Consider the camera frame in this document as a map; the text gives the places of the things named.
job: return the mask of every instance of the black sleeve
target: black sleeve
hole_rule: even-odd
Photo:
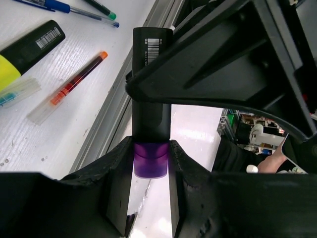
[[[213,172],[246,172],[248,165],[257,166],[268,155],[256,155],[244,150],[231,141],[221,138],[216,159],[212,168]]]

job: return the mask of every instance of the purple bottle cap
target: purple bottle cap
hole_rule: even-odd
[[[134,143],[134,174],[158,179],[167,174],[169,143]]]

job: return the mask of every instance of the person's hand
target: person's hand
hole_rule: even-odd
[[[258,165],[259,173],[270,173],[274,174],[277,172],[278,168],[287,160],[287,157],[282,153],[282,145],[284,144],[285,139],[278,146],[274,154],[267,156]]]

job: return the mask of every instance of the clear plastic tube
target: clear plastic tube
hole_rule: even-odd
[[[41,125],[63,102],[65,97],[76,88],[106,57],[106,52],[101,52],[73,78],[66,81],[61,87],[40,103],[27,118],[37,125]]]
[[[40,89],[34,78],[15,81],[0,92],[0,107],[9,108]]]

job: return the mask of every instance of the barcode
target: barcode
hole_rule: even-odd
[[[52,42],[56,37],[60,36],[60,32],[55,27],[53,30],[46,33],[44,36],[42,36],[40,39],[36,41],[36,44],[41,48],[45,48],[50,42]]]
[[[148,39],[148,65],[159,56],[159,39]]]

